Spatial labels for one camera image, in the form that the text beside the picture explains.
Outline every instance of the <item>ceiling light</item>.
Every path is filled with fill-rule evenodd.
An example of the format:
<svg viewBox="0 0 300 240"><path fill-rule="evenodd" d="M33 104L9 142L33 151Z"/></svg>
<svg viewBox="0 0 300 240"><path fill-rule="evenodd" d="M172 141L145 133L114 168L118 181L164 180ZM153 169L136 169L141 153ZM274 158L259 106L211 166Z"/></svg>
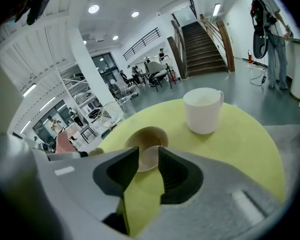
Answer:
<svg viewBox="0 0 300 240"><path fill-rule="evenodd" d="M30 124L31 123L31 121L29 121L29 122L27 122L26 123L26 125L22 128L22 130L20 131L20 133L22 134L23 133L23 131L26 129L26 127L28 126L28 124Z"/></svg>
<svg viewBox="0 0 300 240"><path fill-rule="evenodd" d="M213 11L213 16L216 16L219 12L221 4L220 3L216 3L214 6L214 11Z"/></svg>
<svg viewBox="0 0 300 240"><path fill-rule="evenodd" d="M91 14L95 14L99 10L99 6L94 4L91 5L90 8L88 9L88 12Z"/></svg>
<svg viewBox="0 0 300 240"><path fill-rule="evenodd" d="M63 104L61 107L59 107L56 111L59 111L60 109L62 109L66 104Z"/></svg>
<svg viewBox="0 0 300 240"><path fill-rule="evenodd" d="M43 110L50 102L52 102L56 97L53 97L50 99L42 108L40 108L40 111Z"/></svg>
<svg viewBox="0 0 300 240"><path fill-rule="evenodd" d="M131 16L134 17L134 18L137 17L138 15L139 15L138 11L135 11L134 13L131 14Z"/></svg>
<svg viewBox="0 0 300 240"><path fill-rule="evenodd" d="M37 85L34 83L33 85L31 85L29 87L28 90L26 90L24 93L23 93L23 97L26 97Z"/></svg>

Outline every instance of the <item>mug handle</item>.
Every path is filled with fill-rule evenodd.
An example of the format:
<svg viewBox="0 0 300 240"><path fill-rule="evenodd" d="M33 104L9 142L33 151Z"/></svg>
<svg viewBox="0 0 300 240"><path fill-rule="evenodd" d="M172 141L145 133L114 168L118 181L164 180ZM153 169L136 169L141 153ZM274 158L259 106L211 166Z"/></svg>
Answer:
<svg viewBox="0 0 300 240"><path fill-rule="evenodd" d="M225 95L224 95L224 93L220 90L219 91L220 92L220 94L221 94L221 98L220 98L220 106L222 107L222 104L224 103L224 100L225 100Z"/></svg>

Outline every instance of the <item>round table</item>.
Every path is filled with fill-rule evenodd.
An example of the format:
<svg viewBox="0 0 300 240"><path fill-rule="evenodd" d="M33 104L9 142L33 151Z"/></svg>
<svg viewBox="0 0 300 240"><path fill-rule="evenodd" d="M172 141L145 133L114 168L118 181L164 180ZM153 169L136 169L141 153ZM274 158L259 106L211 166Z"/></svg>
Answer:
<svg viewBox="0 0 300 240"><path fill-rule="evenodd" d="M144 127L163 129L171 149L228 163L258 182L280 202L285 199L285 175L275 143L263 126L241 109L224 103L217 130L208 135L187 127L182 99L148 107L115 128L99 145L105 152L124 148ZM135 237L160 210L164 184L158 169L137 172L124 192L130 235Z"/></svg>

